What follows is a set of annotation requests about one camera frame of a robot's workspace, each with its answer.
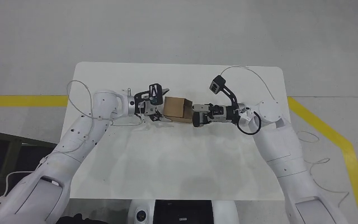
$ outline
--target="gray floor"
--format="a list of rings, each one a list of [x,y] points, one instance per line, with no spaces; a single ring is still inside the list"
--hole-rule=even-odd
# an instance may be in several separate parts
[[[288,96],[305,96],[296,99],[357,150],[357,11],[352,0],[0,0],[0,95],[64,95],[82,61],[277,66]],[[58,142],[64,113],[0,108],[0,132]],[[314,132],[291,117],[296,130]],[[332,158],[314,175],[326,187],[350,191],[341,209],[355,223],[340,149],[320,139],[303,144],[305,157]],[[287,222],[282,202],[237,207],[242,223]]]

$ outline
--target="cardboard box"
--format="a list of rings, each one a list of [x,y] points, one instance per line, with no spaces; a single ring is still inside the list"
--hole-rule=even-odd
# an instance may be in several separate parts
[[[194,111],[192,102],[184,98],[166,96],[164,101],[164,116],[173,122],[192,123]]]

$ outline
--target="table top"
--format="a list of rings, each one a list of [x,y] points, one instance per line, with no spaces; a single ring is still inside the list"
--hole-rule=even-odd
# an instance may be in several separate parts
[[[153,83],[169,88],[166,96],[185,97],[193,104],[229,105],[209,85],[227,68],[215,65],[96,63],[77,64],[74,80],[94,93],[99,89],[132,94]],[[277,67],[249,67],[257,72],[290,120],[283,73]],[[223,74],[239,102],[254,105],[270,95],[250,71],[232,68]],[[71,99],[89,110],[87,91],[73,83]],[[68,104],[62,135],[79,116]],[[274,173],[260,156],[250,136],[235,125],[215,123],[202,128],[191,124],[146,123],[111,127],[81,164],[71,186],[71,198],[283,200]],[[120,124],[135,123],[124,118]]]

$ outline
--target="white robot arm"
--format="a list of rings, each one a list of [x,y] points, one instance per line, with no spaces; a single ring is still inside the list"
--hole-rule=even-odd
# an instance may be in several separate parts
[[[241,132],[253,136],[255,144],[269,167],[275,173],[285,196],[287,217],[292,224],[348,224],[338,207],[322,194],[307,170],[302,146],[291,124],[284,119],[279,103],[261,101],[255,106],[237,103],[236,96],[217,76],[210,85],[213,93],[223,91],[232,102],[231,106],[193,105],[194,127],[211,122],[230,122]],[[269,124],[275,129],[261,129]],[[248,125],[251,133],[240,126]]]
[[[263,122],[275,123],[275,129],[261,129],[253,136],[255,144],[269,167],[275,173],[285,196],[286,214],[293,224],[348,223],[338,207],[330,203],[318,188],[303,160],[302,147],[291,124],[285,119],[276,118],[267,107],[275,102],[261,102],[256,111]],[[257,119],[249,122],[251,131],[258,129]]]
[[[122,110],[118,110],[117,97]],[[81,115],[42,165],[23,178],[0,204],[0,223],[56,223],[69,201],[77,169],[102,138],[110,121],[133,115],[132,96],[110,90],[93,96],[93,114]]]

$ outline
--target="yellow floor line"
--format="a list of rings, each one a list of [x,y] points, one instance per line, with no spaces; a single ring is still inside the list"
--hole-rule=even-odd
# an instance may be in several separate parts
[[[292,97],[288,97],[288,102],[289,108],[295,114],[300,116],[303,120],[313,126],[318,132],[323,134],[341,149],[356,199],[356,204],[358,205],[358,161],[354,152],[353,144]]]
[[[67,96],[0,96],[0,106],[67,106]]]
[[[0,106],[67,106],[67,101],[67,96],[0,96]],[[295,114],[341,149],[358,205],[358,161],[352,143],[292,97],[288,97],[288,103]]]

